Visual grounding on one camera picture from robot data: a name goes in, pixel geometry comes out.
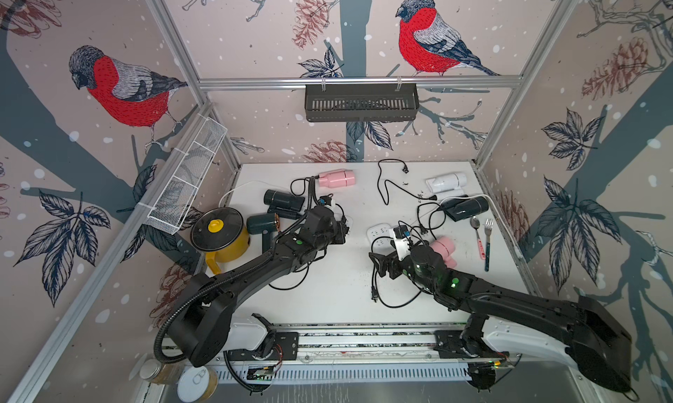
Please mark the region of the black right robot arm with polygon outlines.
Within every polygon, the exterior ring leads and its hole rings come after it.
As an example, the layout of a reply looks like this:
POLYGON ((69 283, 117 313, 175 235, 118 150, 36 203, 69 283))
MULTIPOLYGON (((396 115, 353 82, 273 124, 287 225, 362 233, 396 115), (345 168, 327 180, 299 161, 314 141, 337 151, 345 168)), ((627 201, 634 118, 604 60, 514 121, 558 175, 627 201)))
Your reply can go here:
POLYGON ((613 392, 631 390, 632 337, 598 301, 546 299, 499 287, 449 268, 428 245, 417 245, 399 258, 372 252, 375 277, 405 276, 450 311, 469 314, 462 331, 436 331, 442 358, 503 360, 527 354, 578 370, 613 392))

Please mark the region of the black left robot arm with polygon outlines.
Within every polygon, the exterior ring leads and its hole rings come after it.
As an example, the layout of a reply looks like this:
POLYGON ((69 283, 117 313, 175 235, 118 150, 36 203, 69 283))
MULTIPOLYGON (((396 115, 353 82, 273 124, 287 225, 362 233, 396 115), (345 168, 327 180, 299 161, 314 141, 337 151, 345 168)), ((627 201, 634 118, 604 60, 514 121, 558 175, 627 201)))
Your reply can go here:
POLYGON ((187 359, 201 367, 219 354, 229 338, 236 310, 280 277, 317 260, 329 245, 342 245, 346 218, 325 206, 307 210, 273 241, 271 248, 229 272, 193 276, 154 339, 154 357, 163 364, 187 359))

